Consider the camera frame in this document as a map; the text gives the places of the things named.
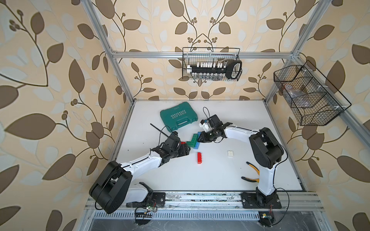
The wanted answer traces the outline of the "green lego brick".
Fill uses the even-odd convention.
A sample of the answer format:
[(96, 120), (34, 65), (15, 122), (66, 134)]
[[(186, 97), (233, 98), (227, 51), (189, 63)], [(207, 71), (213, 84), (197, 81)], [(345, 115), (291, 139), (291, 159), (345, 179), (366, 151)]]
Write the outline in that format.
[(194, 148), (195, 147), (195, 145), (196, 145), (196, 142), (198, 142), (198, 134), (194, 134), (193, 136), (192, 136), (192, 139), (191, 139), (191, 141), (187, 141), (187, 145), (190, 147), (190, 148)]

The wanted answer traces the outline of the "blue lego brick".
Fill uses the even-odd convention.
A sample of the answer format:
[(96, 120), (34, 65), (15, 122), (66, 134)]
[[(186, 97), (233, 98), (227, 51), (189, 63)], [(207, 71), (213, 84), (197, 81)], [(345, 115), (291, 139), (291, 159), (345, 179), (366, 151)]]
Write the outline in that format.
[(193, 149), (197, 150), (199, 148), (200, 143), (196, 142), (196, 145)]

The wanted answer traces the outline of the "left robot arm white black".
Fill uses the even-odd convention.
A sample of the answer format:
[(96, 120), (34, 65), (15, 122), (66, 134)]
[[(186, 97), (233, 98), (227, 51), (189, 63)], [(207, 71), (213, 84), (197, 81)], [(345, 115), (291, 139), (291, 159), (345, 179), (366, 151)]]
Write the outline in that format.
[(189, 155), (191, 148), (182, 143), (177, 132), (149, 153), (127, 163), (109, 162), (89, 190), (89, 195), (106, 213), (111, 214), (122, 204), (139, 203), (145, 207), (152, 200), (153, 190), (144, 182), (132, 181), (146, 172), (159, 168), (173, 158)]

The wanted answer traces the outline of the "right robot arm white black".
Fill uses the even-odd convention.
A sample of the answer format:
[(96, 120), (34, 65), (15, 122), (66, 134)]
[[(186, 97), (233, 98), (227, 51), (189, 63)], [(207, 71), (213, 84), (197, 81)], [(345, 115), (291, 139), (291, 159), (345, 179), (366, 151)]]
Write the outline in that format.
[(260, 130), (250, 130), (223, 123), (217, 115), (203, 119), (199, 126), (204, 129), (198, 137), (199, 143), (209, 143), (216, 141), (217, 138), (235, 139), (245, 143), (250, 143), (255, 160), (261, 166), (258, 169), (250, 162), (246, 162), (259, 175), (259, 179), (242, 177), (247, 182), (257, 182), (256, 198), (262, 202), (269, 202), (276, 195), (274, 186), (275, 170), (284, 154), (284, 149), (277, 141), (269, 128)]

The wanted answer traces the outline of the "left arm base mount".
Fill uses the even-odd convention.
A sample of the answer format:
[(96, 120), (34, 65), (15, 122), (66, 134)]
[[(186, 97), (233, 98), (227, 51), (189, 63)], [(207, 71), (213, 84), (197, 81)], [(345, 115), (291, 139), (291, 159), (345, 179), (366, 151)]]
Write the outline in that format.
[(144, 182), (129, 187), (124, 204), (127, 208), (163, 208), (166, 202), (166, 193), (154, 192)]

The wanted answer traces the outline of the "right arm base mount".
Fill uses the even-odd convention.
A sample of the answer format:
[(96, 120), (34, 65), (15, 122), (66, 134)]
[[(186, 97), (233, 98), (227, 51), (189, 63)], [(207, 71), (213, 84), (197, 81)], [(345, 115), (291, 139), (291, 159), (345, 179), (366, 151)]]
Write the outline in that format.
[(241, 201), (244, 209), (281, 209), (282, 205), (275, 189), (271, 195), (264, 195), (258, 188), (256, 192), (241, 193)]

